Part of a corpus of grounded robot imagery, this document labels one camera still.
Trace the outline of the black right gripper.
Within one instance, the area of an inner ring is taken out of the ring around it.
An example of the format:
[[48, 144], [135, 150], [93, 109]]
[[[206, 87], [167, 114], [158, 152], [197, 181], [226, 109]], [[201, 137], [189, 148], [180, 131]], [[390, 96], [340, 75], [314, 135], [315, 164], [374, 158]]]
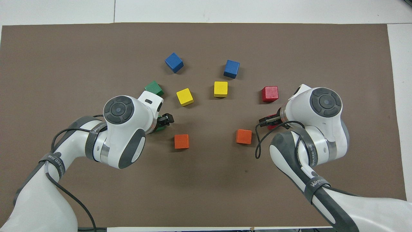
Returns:
[[259, 119], [259, 126], [266, 127], [266, 126], [280, 125], [283, 122], [284, 121], [282, 119], [282, 115], [280, 113], [277, 113], [274, 116], [267, 116], [267, 117]]

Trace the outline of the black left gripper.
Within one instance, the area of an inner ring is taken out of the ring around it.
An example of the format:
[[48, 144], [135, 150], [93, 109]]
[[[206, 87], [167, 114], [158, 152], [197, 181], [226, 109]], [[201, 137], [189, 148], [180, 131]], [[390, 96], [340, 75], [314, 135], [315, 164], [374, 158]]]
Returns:
[[174, 117], [169, 113], [165, 113], [163, 116], [158, 116], [156, 126], [163, 128], [165, 125], [169, 126], [171, 123], [174, 123]]

